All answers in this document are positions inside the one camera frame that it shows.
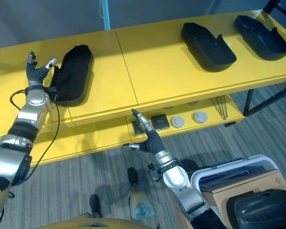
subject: striped carpet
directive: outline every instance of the striped carpet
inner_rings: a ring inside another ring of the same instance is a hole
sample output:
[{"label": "striped carpet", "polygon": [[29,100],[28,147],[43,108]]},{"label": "striped carpet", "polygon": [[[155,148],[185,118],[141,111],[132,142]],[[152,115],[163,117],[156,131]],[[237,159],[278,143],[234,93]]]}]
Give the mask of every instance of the striped carpet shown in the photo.
[{"label": "striped carpet", "polygon": [[[255,90],[252,105],[278,92],[276,85]],[[233,94],[243,109],[247,92]],[[286,179],[286,99],[270,105],[231,127],[217,126],[163,139],[174,157],[188,159],[187,171],[233,157],[264,154],[272,158]],[[155,204],[162,229],[177,229],[163,181],[151,181],[146,166],[155,163],[148,153],[120,148],[40,166],[8,199],[3,229],[34,228],[90,212],[89,196],[99,195],[105,217],[129,219],[130,186],[127,168],[135,167],[142,188]]]}]

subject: yellow table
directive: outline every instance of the yellow table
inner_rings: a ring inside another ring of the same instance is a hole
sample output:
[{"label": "yellow table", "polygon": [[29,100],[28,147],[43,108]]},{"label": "yellow table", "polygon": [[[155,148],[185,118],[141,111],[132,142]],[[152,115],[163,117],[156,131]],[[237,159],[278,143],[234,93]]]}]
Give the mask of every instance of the yellow table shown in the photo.
[{"label": "yellow table", "polygon": [[[230,97],[227,97],[227,120],[221,118],[209,98],[286,82],[286,56],[278,61],[260,59],[235,31],[233,22],[238,15],[257,17],[269,29],[277,27],[286,40],[286,30],[256,10],[164,21],[0,49],[0,136],[17,115],[9,96],[27,85],[25,59],[29,51],[36,52],[40,63],[53,56],[62,61],[64,54],[78,44],[87,44],[95,58],[90,94],[80,106],[60,107],[61,131],[42,163],[144,140],[144,135],[134,135],[131,108],[148,117],[163,113],[169,120],[174,115],[184,117],[183,128],[171,126],[159,131],[161,136],[242,120],[244,116]],[[237,61],[222,72],[203,70],[181,39],[185,22],[205,26],[214,36],[223,34]],[[19,105],[24,102],[22,96],[15,98]],[[194,106],[186,104],[198,100]],[[164,109],[172,105],[173,109]],[[208,114],[205,124],[194,122],[193,114],[198,110]],[[56,128],[56,120],[53,110],[31,153],[33,165],[50,143],[54,135],[50,130]]]}]

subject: wall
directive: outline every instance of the wall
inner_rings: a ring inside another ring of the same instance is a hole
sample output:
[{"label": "wall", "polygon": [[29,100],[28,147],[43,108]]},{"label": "wall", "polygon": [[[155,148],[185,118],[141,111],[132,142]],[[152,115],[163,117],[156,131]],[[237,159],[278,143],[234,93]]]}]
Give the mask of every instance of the wall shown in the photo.
[{"label": "wall", "polygon": [[[262,9],[268,0],[108,0],[111,27]],[[99,0],[0,0],[0,48],[103,30]]]}]

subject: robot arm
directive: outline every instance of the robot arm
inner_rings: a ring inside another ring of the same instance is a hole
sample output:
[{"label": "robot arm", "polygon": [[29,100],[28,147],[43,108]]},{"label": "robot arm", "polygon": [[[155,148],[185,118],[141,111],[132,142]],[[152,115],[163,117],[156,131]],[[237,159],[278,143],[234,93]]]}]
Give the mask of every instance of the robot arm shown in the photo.
[{"label": "robot arm", "polygon": [[26,88],[26,103],[20,109],[8,134],[0,139],[0,214],[11,186],[21,184],[29,171],[30,152],[46,114],[53,104],[42,85],[49,69],[57,62],[51,59],[45,66],[36,69],[34,52],[27,58],[26,73],[29,87]]},{"label": "robot arm", "polygon": [[154,154],[166,186],[173,191],[182,213],[194,228],[225,229],[226,227],[210,208],[209,203],[191,185],[186,171],[178,165],[178,160],[172,157],[169,150],[165,149],[153,126],[141,113],[134,109],[132,112],[145,129],[148,139],[143,143],[125,144],[123,147]]}]

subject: black cable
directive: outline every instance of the black cable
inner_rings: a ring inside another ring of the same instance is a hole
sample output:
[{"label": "black cable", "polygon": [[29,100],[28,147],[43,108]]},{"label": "black cable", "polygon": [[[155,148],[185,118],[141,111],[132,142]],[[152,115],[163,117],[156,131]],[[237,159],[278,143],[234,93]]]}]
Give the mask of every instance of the black cable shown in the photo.
[{"label": "black cable", "polygon": [[16,107],[18,110],[20,110],[20,107],[18,107],[18,106],[14,103],[13,97],[14,97],[15,95],[17,95],[17,94],[20,94],[20,93],[25,93],[25,91],[22,89],[22,90],[19,90],[19,91],[14,92],[14,93],[11,94],[11,96],[10,96],[10,103],[11,103],[14,107]]},{"label": "black cable", "polygon": [[24,181],[27,181],[27,180],[33,175],[33,173],[35,172],[35,170],[36,170],[38,164],[39,164],[40,161],[42,160],[43,156],[46,154],[46,152],[47,152],[48,149],[51,147],[51,145],[53,144],[53,142],[55,141],[55,139],[56,139],[56,137],[57,137],[61,119],[60,119],[60,116],[59,116],[58,106],[57,106],[56,103],[55,103],[55,105],[56,105],[57,115],[58,115],[58,124],[57,124],[57,130],[56,130],[55,136],[54,136],[53,140],[51,141],[51,143],[49,144],[49,146],[48,146],[48,147],[46,148],[46,150],[44,151],[44,153],[43,153],[43,154],[41,155],[41,157],[39,158],[39,160],[38,160],[37,164],[35,165],[33,171],[30,173],[30,175],[29,175],[27,178],[24,179]]},{"label": "black cable", "polygon": [[2,220],[3,216],[4,216],[4,208],[2,209],[2,212],[1,212],[0,223],[1,223],[1,220]]}]

